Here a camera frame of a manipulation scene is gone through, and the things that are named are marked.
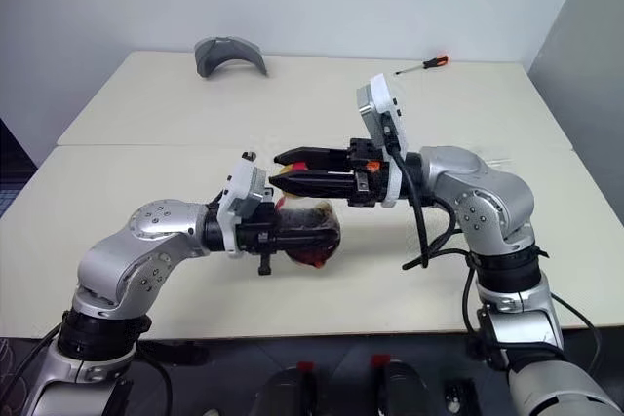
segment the table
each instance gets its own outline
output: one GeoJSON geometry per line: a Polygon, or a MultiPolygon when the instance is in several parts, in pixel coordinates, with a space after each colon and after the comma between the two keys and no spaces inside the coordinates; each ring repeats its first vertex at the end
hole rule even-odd
{"type": "MultiPolygon", "coordinates": [[[[624,322],[624,229],[580,160],[564,148],[506,151],[504,160],[489,162],[518,173],[533,189],[533,224],[552,257],[542,268],[553,290],[596,325],[624,322]]],[[[238,148],[205,145],[57,148],[0,219],[0,336],[42,336],[69,307],[87,249],[146,202],[210,200],[239,156],[238,148]]],[[[258,164],[272,172],[270,157],[261,153],[258,164]]],[[[416,246],[407,204],[334,205],[343,241],[324,269],[277,255],[273,275],[259,277],[257,257],[248,255],[185,261],[161,290],[145,337],[463,330],[466,268],[459,257],[435,259],[427,270],[401,270],[416,246]]],[[[425,218],[432,237],[446,223],[431,208],[425,218]]],[[[477,306],[473,290],[470,308],[477,306]]],[[[580,325],[559,312],[563,326],[580,325]]]]}
{"type": "Polygon", "coordinates": [[[351,136],[368,136],[356,89],[383,72],[414,150],[572,148],[517,63],[452,62],[395,77],[414,62],[265,59],[268,78],[246,62],[228,62],[203,79],[192,54],[132,53],[58,144],[199,144],[269,154],[299,145],[345,147],[351,136]]]}

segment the tabletop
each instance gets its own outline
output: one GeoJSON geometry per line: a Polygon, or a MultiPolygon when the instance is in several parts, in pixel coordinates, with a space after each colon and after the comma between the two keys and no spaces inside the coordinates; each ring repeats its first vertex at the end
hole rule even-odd
{"type": "Polygon", "coordinates": [[[344,147],[367,136],[355,92],[385,73],[411,147],[570,149],[517,63],[451,62],[395,76],[405,60],[265,57],[269,75],[226,62],[208,79],[192,54],[135,52],[58,140],[59,145],[152,144],[344,147]]]}
{"type": "MultiPolygon", "coordinates": [[[[488,151],[482,156],[533,190],[532,220],[538,244],[551,255],[541,265],[553,291],[596,325],[624,323],[624,229],[578,157],[555,147],[504,151],[504,158],[492,159],[488,151]]],[[[0,336],[42,336],[70,307],[76,267],[95,242],[146,202],[211,200],[240,153],[205,145],[58,147],[0,219],[0,336]]],[[[271,158],[264,152],[257,160],[269,173],[276,169],[271,158]]],[[[250,255],[184,261],[152,307],[145,337],[463,330],[462,259],[442,257],[427,270],[401,270],[417,255],[407,204],[333,204],[342,242],[323,269],[294,264],[284,254],[275,256],[270,277],[257,275],[257,257],[250,255]]],[[[425,211],[433,237],[446,216],[425,211]]],[[[463,246],[459,238],[449,244],[463,246]]],[[[478,305],[473,289],[470,309],[478,305]]],[[[563,326],[580,325],[559,312],[563,326]]]]}

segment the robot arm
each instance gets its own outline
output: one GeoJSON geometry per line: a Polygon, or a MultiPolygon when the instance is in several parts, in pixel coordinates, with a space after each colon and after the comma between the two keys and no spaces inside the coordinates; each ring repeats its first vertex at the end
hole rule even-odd
{"type": "Polygon", "coordinates": [[[220,200],[208,205],[160,200],[135,211],[124,228],[93,246],[80,262],[72,309],[22,414],[122,414],[131,383],[124,379],[146,315],[172,270],[187,258],[226,250],[259,254],[269,274],[277,250],[332,246],[336,229],[291,229],[265,188],[265,172],[245,153],[220,200]]]}
{"type": "Polygon", "coordinates": [[[509,371],[519,413],[621,414],[589,375],[562,360],[563,336],[548,280],[539,269],[538,257],[545,253],[535,244],[533,195],[525,182],[489,168],[461,148],[424,147],[409,153],[398,102],[382,76],[358,90],[358,106],[370,139],[353,138],[346,150],[287,151],[276,163],[303,162],[307,170],[285,172],[270,182],[299,196],[345,198],[353,207],[392,207],[410,196],[408,176],[421,205],[443,203],[451,223],[459,223],[483,303],[477,314],[483,358],[491,367],[509,371]],[[397,147],[405,171],[390,158],[397,147]]]}

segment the screwdriver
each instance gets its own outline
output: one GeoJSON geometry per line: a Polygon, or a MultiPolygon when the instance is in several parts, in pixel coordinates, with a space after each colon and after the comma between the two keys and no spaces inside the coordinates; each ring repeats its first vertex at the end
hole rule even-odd
{"type": "Polygon", "coordinates": [[[428,68],[442,67],[449,63],[449,56],[437,56],[433,57],[431,60],[425,60],[421,64],[416,67],[406,68],[405,70],[399,70],[398,72],[394,72],[395,75],[401,75],[402,73],[412,72],[413,70],[426,70],[428,68]]]}

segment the gray curved object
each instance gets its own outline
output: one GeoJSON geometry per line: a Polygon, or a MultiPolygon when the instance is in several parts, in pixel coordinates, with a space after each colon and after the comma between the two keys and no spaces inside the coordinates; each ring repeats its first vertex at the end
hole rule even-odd
{"type": "Polygon", "coordinates": [[[243,38],[235,36],[206,38],[195,45],[197,73],[206,78],[222,63],[232,59],[252,63],[266,75],[266,66],[260,48],[243,38]]]}

